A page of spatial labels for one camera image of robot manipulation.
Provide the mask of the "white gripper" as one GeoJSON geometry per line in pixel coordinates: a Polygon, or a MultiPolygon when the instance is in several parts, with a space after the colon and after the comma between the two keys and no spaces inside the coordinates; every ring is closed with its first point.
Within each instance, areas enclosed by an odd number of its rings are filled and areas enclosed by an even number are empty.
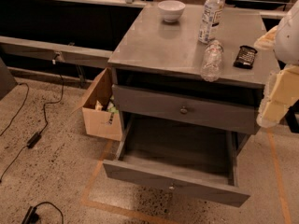
{"type": "Polygon", "coordinates": [[[271,72],[263,90],[257,123],[263,128],[276,126],[299,100],[299,0],[274,26],[254,43],[256,49],[274,49],[278,60],[288,63],[271,72]]]}

